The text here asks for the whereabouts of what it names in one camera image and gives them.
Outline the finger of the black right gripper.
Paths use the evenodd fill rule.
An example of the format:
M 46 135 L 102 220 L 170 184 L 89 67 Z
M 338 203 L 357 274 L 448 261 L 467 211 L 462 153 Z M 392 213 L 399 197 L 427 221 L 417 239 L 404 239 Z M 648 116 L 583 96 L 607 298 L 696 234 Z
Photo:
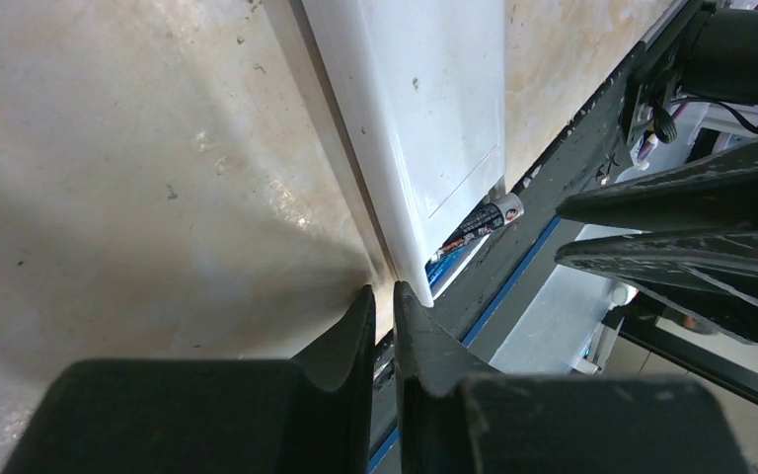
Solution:
M 758 231 L 657 232 L 568 243 L 558 264 L 627 283 L 758 345 Z
M 681 167 L 567 197 L 557 215 L 652 232 L 758 230 L 758 137 Z

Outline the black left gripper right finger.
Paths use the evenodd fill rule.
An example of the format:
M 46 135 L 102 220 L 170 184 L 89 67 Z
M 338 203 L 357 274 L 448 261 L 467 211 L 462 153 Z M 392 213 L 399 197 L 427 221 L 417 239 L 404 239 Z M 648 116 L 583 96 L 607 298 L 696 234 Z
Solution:
M 405 473 L 748 473 L 716 397 L 678 376 L 509 375 L 394 287 Z

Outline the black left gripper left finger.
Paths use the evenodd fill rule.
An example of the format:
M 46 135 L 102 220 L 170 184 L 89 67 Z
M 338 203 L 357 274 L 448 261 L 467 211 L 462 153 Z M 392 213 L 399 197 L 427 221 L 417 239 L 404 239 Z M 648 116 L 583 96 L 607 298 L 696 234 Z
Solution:
M 86 359 L 47 389 L 7 473 L 363 473 L 375 297 L 281 359 Z

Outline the black grey AA battery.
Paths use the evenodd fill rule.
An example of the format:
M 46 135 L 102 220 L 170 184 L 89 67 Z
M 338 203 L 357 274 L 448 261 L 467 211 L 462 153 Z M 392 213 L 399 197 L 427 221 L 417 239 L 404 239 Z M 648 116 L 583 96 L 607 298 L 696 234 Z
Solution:
M 510 224 L 524 213 L 519 196 L 508 193 L 473 210 L 438 249 L 439 255 L 450 254 Z

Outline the white remote control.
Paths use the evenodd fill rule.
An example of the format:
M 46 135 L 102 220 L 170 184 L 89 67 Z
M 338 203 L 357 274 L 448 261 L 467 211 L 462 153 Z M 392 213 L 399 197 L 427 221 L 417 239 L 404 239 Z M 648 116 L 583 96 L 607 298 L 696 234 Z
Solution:
M 504 187 L 505 5 L 304 8 L 397 276 L 431 306 L 427 262 Z

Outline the blue AA battery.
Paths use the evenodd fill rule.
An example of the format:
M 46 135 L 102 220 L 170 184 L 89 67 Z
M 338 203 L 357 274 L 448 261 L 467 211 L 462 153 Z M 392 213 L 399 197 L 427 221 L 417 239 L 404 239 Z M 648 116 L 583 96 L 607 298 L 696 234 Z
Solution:
M 488 239 L 489 236 L 482 237 L 466 247 L 444 256 L 439 261 L 428 262 L 424 266 L 429 288 L 434 299 L 438 298 L 467 267 Z

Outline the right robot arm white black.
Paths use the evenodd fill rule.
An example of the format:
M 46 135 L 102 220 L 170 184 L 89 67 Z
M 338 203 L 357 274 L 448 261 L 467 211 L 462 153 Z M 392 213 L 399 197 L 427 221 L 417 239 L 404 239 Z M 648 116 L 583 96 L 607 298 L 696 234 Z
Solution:
M 677 136 L 673 106 L 758 106 L 758 10 L 690 1 L 636 61 L 627 144 Z M 742 144 L 680 167 L 566 198 L 564 219 L 621 234 L 559 249 L 559 264 L 630 284 L 674 311 L 758 345 L 758 120 Z

